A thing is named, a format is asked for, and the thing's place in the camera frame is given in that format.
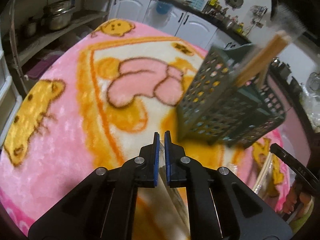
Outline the person's hand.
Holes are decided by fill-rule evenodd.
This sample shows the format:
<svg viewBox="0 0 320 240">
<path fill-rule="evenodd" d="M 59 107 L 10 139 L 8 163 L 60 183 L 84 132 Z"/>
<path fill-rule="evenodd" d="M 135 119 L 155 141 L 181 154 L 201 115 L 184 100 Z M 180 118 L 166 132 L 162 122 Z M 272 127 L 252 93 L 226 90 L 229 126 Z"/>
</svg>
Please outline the person's hand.
<svg viewBox="0 0 320 240">
<path fill-rule="evenodd" d="M 313 203 L 313 200 L 312 200 L 312 196 L 305 192 L 301 192 L 300 195 L 297 196 L 296 182 L 294 182 L 290 188 L 289 193 L 286 196 L 286 200 L 283 204 L 282 211 L 287 214 L 293 213 L 293 211 L 295 210 L 295 204 L 297 203 L 298 199 L 303 204 L 303 207 L 296 214 L 297 219 L 303 217 L 308 212 L 311 204 Z"/>
</svg>

